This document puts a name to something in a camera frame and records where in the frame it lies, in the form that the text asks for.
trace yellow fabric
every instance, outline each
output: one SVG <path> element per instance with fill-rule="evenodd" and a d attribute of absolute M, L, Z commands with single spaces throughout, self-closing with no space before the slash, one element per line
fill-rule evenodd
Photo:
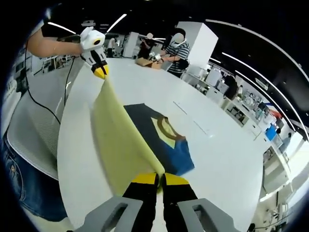
<path fill-rule="evenodd" d="M 155 183 L 156 173 L 146 173 L 146 174 L 139 174 L 132 180 L 132 183 L 140 183 L 140 184 L 150 184 L 153 185 Z"/>
<path fill-rule="evenodd" d="M 118 101 L 108 76 L 94 103 L 93 118 L 100 157 L 114 194 L 123 195 L 140 173 L 162 176 L 162 164 Z"/>
<path fill-rule="evenodd" d="M 180 176 L 165 173 L 165 177 L 166 177 L 167 185 L 188 185 L 189 184 L 189 182 L 186 179 Z"/>
<path fill-rule="evenodd" d="M 158 127 L 158 120 L 155 118 L 151 118 L 154 124 L 154 127 L 156 129 L 156 132 L 159 135 L 159 138 L 161 140 L 163 140 L 166 144 L 168 144 L 171 148 L 175 148 L 175 140 L 174 139 L 170 139 L 168 137 L 165 136 L 165 134 L 162 133 L 162 131 L 160 130 L 160 128 Z M 172 136 L 176 136 L 173 132 L 173 130 L 170 128 L 169 124 L 165 121 L 162 120 L 162 127 L 165 129 L 165 131 L 172 135 Z"/>

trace white pillar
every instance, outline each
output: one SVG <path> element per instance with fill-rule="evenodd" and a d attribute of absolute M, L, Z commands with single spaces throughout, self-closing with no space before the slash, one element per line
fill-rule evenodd
<path fill-rule="evenodd" d="M 207 63 L 217 44 L 218 36 L 204 23 L 179 22 L 178 28 L 186 32 L 186 39 L 191 47 L 189 61 L 191 65 L 207 68 Z"/>
<path fill-rule="evenodd" d="M 138 33 L 130 32 L 124 48 L 124 54 L 123 54 L 124 57 L 132 58 L 138 36 L 139 36 Z"/>

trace striped shirt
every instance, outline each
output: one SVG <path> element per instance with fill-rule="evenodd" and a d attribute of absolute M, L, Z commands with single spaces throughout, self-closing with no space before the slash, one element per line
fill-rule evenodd
<path fill-rule="evenodd" d="M 178 47 L 173 47 L 172 44 L 175 42 L 172 42 L 167 48 L 166 53 L 170 54 L 171 57 L 178 56 L 180 59 L 188 60 L 189 52 L 190 52 L 190 46 L 189 43 L 186 41 L 183 44 L 179 45 Z M 171 67 L 169 68 L 170 72 L 173 73 L 183 73 L 185 69 L 181 69 L 179 67 L 179 62 L 174 61 Z"/>

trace ceiling light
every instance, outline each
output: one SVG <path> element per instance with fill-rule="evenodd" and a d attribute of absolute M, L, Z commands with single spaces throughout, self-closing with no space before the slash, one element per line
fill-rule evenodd
<path fill-rule="evenodd" d="M 67 28 L 65 28 L 65 27 L 63 27 L 63 26 L 60 26 L 60 25 L 58 25 L 58 24 L 56 24 L 56 23 L 48 22 L 47 24 L 53 25 L 53 26 L 55 26 L 55 27 L 59 27 L 59 28 L 61 28 L 61 29 L 67 30 L 68 32 L 71 32 L 71 33 L 73 33 L 73 34 L 76 34 L 76 32 L 74 32 L 74 31 L 72 31 L 72 30 L 70 30 L 70 29 L 67 29 Z"/>
<path fill-rule="evenodd" d="M 116 22 L 114 22 L 113 25 L 111 25 L 110 28 L 108 28 L 108 30 L 106 31 L 106 33 L 110 32 L 110 30 L 111 30 L 114 26 L 116 26 L 116 24 L 119 23 L 124 17 L 126 17 L 126 14 L 123 14 L 122 16 L 120 16 L 120 18 L 117 19 Z"/>
<path fill-rule="evenodd" d="M 257 70 L 255 70 L 254 68 L 252 68 L 251 66 L 249 66 L 248 64 L 246 64 L 246 63 L 244 63 L 244 62 L 242 62 L 241 60 L 239 60 L 239 59 L 237 59 L 237 58 L 235 58 L 235 57 L 233 57 L 233 56 L 231 56 L 231 55 L 229 55 L 229 54 L 227 54 L 227 53 L 222 53 L 223 55 L 225 55 L 225 56 L 227 56 L 227 57 L 230 57 L 230 58 L 232 58 L 232 59 L 234 59 L 234 60 L 236 60 L 236 61 L 238 61 L 239 63 L 241 63 L 241 64 L 243 64 L 243 65 L 245 65 L 246 67 L 248 67 L 249 69 L 251 69 L 252 71 L 254 71 L 256 74 L 258 74 L 258 75 L 260 75 L 264 80 L 266 80 L 284 99 L 285 99 L 285 101 L 289 104 L 289 106 L 291 107 L 291 109 L 294 111 L 294 113 L 295 113 L 295 115 L 297 116 L 297 118 L 298 118 L 298 120 L 299 120 L 299 122 L 300 122 L 300 124 L 302 125 L 302 127 L 303 127 L 303 129 L 304 129 L 304 131 L 305 131 L 305 133 L 306 133 L 306 137 L 307 137 L 307 139 L 308 139 L 308 141 L 309 141 L 309 135 L 308 135 L 308 133 L 307 133 L 307 131 L 306 131 L 306 127 L 305 127 L 305 124 L 304 124 L 304 122 L 301 120 L 301 118 L 300 118 L 300 116 L 299 116 L 299 114 L 298 114 L 298 112 L 296 111 L 296 109 L 294 108 L 294 106 L 292 105 L 292 103 L 290 103 L 290 101 L 284 96 L 284 94 L 277 88 L 277 86 L 275 86 L 271 81 L 269 81 L 266 77 L 264 77 L 261 73 L 259 73 Z"/>
<path fill-rule="evenodd" d="M 291 124 L 291 127 L 294 131 L 295 127 L 293 125 L 293 123 L 290 121 L 290 119 L 288 118 L 288 116 L 285 114 L 285 112 L 281 109 L 281 107 L 272 99 L 271 96 L 269 96 L 261 87 L 259 87 L 255 82 L 253 82 L 252 80 L 250 80 L 248 77 L 246 77 L 244 74 L 238 72 L 237 70 L 235 70 L 235 72 L 237 72 L 239 75 L 241 75 L 242 77 L 244 77 L 247 81 L 249 81 L 252 85 L 254 85 L 255 87 L 257 87 L 263 94 L 265 94 L 265 96 L 267 96 L 269 99 L 271 99 L 271 101 L 277 106 L 277 108 L 282 112 L 282 114 L 284 115 L 285 119 Z"/>
<path fill-rule="evenodd" d="M 220 61 L 218 61 L 218 60 L 216 60 L 216 59 L 214 59 L 214 58 L 209 58 L 209 59 L 211 59 L 211 60 L 213 60 L 213 61 L 216 61 L 216 62 L 218 62 L 219 64 L 221 64 L 221 62 Z"/>

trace white table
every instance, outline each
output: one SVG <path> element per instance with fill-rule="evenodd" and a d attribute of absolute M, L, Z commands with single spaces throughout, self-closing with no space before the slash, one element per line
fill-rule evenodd
<path fill-rule="evenodd" d="M 213 202 L 234 219 L 238 230 L 246 232 L 262 184 L 259 148 L 230 116 L 181 79 L 164 70 L 140 67 L 130 59 L 107 61 L 115 92 L 124 105 L 145 103 L 168 116 L 175 130 L 186 136 L 195 169 L 183 177 L 197 197 Z M 94 146 L 89 111 L 102 83 L 83 66 L 61 121 L 58 176 L 75 228 L 83 225 L 86 214 L 112 197 Z M 162 195 L 157 199 L 152 231 L 166 231 Z"/>

